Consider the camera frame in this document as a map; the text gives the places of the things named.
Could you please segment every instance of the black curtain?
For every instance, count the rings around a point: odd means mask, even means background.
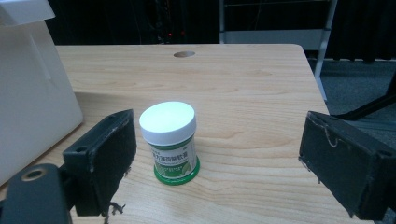
[[[339,0],[326,57],[367,62],[396,57],[396,1]]]

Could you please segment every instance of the wooden table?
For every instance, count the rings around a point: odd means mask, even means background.
[[[298,161],[305,114],[327,113],[303,50],[295,45],[58,47],[84,122],[35,163],[62,152],[105,116],[134,109],[137,153],[113,198],[110,223],[358,223]],[[193,51],[185,58],[180,51]],[[201,170],[177,187],[153,173],[138,119],[159,102],[197,116]],[[2,187],[4,198],[6,187]],[[102,223],[76,217],[75,223]]]

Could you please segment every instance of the gray floor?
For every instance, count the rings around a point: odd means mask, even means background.
[[[326,61],[323,64],[321,80],[328,98],[326,105],[329,113],[343,114],[384,95],[395,71],[396,62],[392,61]],[[396,122],[396,104],[375,112],[368,119],[385,123]],[[358,128],[396,150],[396,125],[390,126],[390,129],[371,128],[370,125]],[[384,220],[375,221],[375,224],[388,223],[396,223],[396,215],[390,209]]]

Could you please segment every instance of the small jar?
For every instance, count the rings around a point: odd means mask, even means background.
[[[164,184],[181,185],[200,169],[195,153],[194,109],[181,102],[154,105],[140,116],[143,138],[154,158],[154,174]]]

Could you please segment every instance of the white container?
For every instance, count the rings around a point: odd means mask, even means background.
[[[154,105],[140,117],[143,138],[154,158],[154,174],[167,185],[192,180],[200,169],[195,153],[194,109],[181,102]]]
[[[0,0],[0,185],[82,122],[52,17],[47,0]]]

